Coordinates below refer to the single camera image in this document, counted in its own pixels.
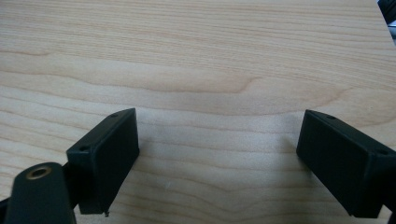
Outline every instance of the wooden surface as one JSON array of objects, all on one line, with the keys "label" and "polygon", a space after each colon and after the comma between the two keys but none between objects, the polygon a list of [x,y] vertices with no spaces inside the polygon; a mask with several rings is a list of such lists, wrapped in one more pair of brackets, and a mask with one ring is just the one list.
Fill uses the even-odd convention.
[{"label": "wooden surface", "polygon": [[349,217],[295,154],[307,108],[396,148],[375,2],[1,0],[1,198],[136,107],[141,156],[110,217],[78,223],[387,223]]}]

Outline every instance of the wood grain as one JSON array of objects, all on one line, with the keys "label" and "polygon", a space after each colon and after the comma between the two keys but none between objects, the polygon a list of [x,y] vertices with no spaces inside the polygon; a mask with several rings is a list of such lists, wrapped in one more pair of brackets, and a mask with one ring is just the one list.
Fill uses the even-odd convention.
[{"label": "wood grain", "polygon": [[395,149],[395,56],[375,0],[1,1],[0,196],[136,107],[141,156],[78,223],[387,223],[295,148],[309,108]]}]

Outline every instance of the black plastic part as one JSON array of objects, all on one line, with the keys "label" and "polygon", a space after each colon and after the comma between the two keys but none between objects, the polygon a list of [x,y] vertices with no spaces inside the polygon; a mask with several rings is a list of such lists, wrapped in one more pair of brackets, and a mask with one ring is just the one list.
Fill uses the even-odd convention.
[{"label": "black plastic part", "polygon": [[76,223],[60,164],[38,164],[17,175],[5,223]]},{"label": "black plastic part", "polygon": [[0,202],[0,224],[3,224],[4,220],[6,219],[8,201],[9,198],[4,199],[3,201]]},{"label": "black plastic part", "polygon": [[396,216],[395,213],[392,213],[392,215],[389,218],[388,224],[396,224]]},{"label": "black plastic part", "polygon": [[72,205],[78,203],[81,214],[108,214],[138,155],[134,108],[105,118],[67,150]]},{"label": "black plastic part", "polygon": [[396,152],[340,119],[306,110],[297,154],[350,215],[395,207]]},{"label": "black plastic part", "polygon": [[396,0],[378,0],[378,6],[387,24],[396,20]]}]

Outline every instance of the small hole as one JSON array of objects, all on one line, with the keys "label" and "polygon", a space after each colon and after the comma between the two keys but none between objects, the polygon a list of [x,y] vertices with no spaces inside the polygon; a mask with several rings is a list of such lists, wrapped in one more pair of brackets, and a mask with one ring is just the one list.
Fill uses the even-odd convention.
[{"label": "small hole", "polygon": [[40,175],[43,175],[44,173],[46,173],[46,169],[39,169],[32,172],[32,177],[38,177]]},{"label": "small hole", "polygon": [[79,148],[80,151],[88,151],[90,149],[89,146],[82,146]]},{"label": "small hole", "polygon": [[388,155],[388,152],[385,149],[378,149],[377,152],[382,155]]},{"label": "small hole", "polygon": [[50,171],[51,171],[50,167],[41,166],[41,167],[35,168],[33,171],[29,172],[26,175],[26,178],[30,179],[30,180],[35,180],[35,179],[38,179],[38,178],[48,175],[50,173]]}]

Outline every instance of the black object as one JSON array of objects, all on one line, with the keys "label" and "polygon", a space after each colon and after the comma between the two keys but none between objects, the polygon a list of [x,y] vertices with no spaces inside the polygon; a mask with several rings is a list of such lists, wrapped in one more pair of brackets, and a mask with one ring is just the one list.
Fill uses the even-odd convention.
[{"label": "black object", "polygon": [[378,6],[387,24],[396,20],[396,0],[378,0]]},{"label": "black object", "polygon": [[396,209],[396,152],[340,119],[306,110],[297,154],[354,217]]},{"label": "black object", "polygon": [[76,223],[77,204],[81,214],[108,214],[138,155],[134,108],[112,114],[67,150],[64,167],[47,162],[21,172],[0,202],[0,223]]}]

